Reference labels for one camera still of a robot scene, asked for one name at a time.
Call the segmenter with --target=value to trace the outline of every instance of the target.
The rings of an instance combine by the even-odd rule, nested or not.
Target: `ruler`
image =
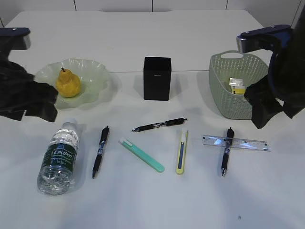
[[[203,144],[207,146],[225,147],[227,139],[230,138],[212,136],[212,135],[202,135]],[[232,139],[233,139],[233,143],[231,145],[231,148],[270,151],[270,147],[268,143],[265,141],[247,140],[240,138],[232,138]]]

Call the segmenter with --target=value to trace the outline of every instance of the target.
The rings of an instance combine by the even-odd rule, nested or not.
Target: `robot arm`
[[[34,75],[8,60],[12,49],[29,48],[29,33],[28,28],[0,29],[0,115],[19,121],[23,115],[36,116],[54,122],[57,90],[35,82]]]
[[[240,52],[273,52],[268,75],[250,85],[244,94],[252,105],[252,122],[257,128],[263,128],[279,112],[293,118],[304,109],[305,7],[294,30],[289,25],[276,25],[244,32],[237,37],[237,45]]]

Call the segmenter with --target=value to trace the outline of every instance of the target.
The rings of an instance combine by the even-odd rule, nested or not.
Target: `yellow pear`
[[[62,97],[71,98],[81,91],[81,81],[69,69],[61,68],[56,81],[56,89]]]

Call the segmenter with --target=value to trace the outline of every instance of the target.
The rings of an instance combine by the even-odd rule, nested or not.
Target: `bottle label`
[[[63,143],[53,144],[48,147],[41,167],[62,166],[73,172],[76,155],[77,152],[71,145]]]

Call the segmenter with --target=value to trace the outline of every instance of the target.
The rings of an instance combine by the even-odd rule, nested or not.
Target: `white wall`
[[[75,0],[77,10],[151,12],[152,0]]]
[[[0,28],[3,28],[1,17],[0,17]]]
[[[73,0],[0,0],[4,25],[21,11],[75,10]],[[293,24],[298,6],[305,0],[75,0],[77,10],[169,11],[247,10],[263,26]]]
[[[75,10],[73,0],[0,0],[0,15],[4,25],[22,11]]]
[[[302,12],[304,6],[305,6],[305,0],[302,0],[300,5],[299,5],[299,8],[297,9],[297,12],[295,14],[294,21],[292,22],[292,27],[295,27],[297,21],[299,20],[299,17],[301,15],[301,12]]]
[[[153,11],[225,10],[227,0],[153,0]]]
[[[301,0],[229,0],[228,10],[248,11],[264,27],[292,25]]]

